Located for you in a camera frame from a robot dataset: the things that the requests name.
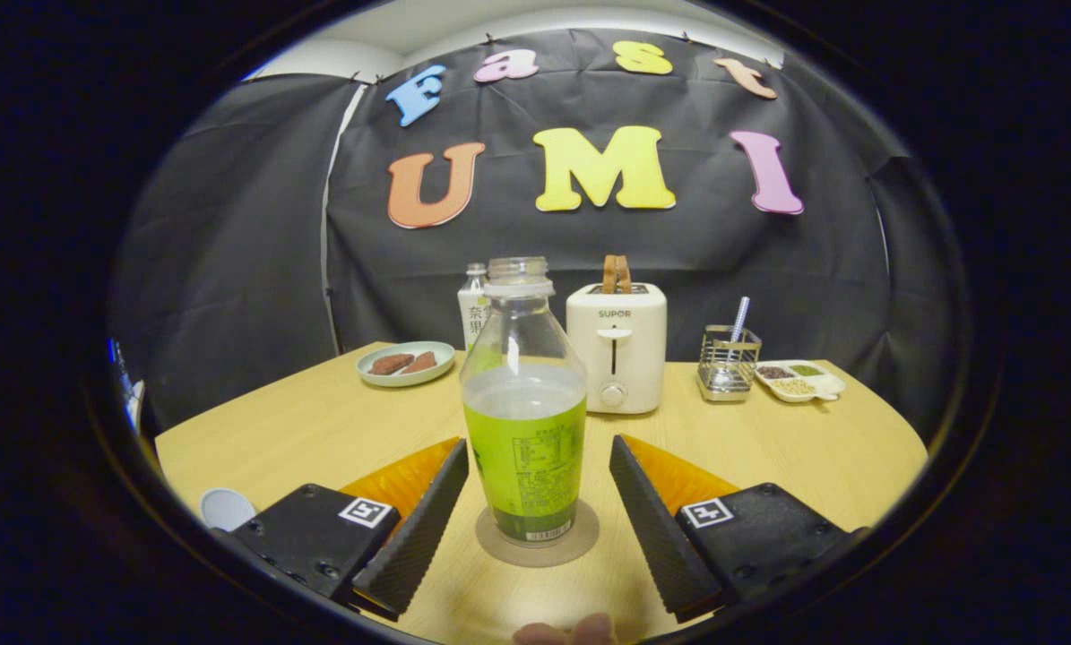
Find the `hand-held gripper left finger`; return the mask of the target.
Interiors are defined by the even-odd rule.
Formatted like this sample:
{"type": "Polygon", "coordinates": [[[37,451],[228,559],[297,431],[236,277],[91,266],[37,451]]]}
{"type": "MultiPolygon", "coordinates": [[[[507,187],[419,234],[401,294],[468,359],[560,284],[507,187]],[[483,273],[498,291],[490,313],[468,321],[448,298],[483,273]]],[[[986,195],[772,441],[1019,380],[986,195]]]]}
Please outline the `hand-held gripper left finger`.
{"type": "Polygon", "coordinates": [[[389,621],[407,612],[469,472],[452,437],[342,490],[306,483],[229,532],[275,580],[389,621]]]}

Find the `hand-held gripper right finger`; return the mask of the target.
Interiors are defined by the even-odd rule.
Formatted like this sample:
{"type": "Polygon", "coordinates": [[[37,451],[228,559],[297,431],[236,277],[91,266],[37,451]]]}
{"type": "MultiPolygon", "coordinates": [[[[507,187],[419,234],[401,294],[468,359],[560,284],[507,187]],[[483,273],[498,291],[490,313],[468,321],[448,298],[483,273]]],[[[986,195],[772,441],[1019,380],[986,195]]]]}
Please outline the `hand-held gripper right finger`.
{"type": "Polygon", "coordinates": [[[613,438],[609,470],[662,603],[680,622],[788,588],[859,535],[776,483],[734,486],[627,434],[613,438]]]}

